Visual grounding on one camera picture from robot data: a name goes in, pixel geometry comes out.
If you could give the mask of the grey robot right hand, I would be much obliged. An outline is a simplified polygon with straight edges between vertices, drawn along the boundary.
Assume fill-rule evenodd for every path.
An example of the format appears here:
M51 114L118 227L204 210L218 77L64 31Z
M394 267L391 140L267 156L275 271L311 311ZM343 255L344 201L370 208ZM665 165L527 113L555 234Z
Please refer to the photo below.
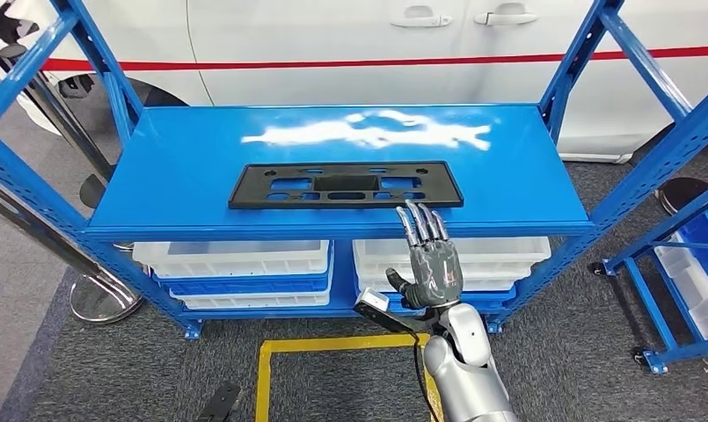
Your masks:
M456 246L441 215L423 203L407 200L396 213L408 244L413 280L385 270L387 281L408 309L442 308L460 301L463 272Z

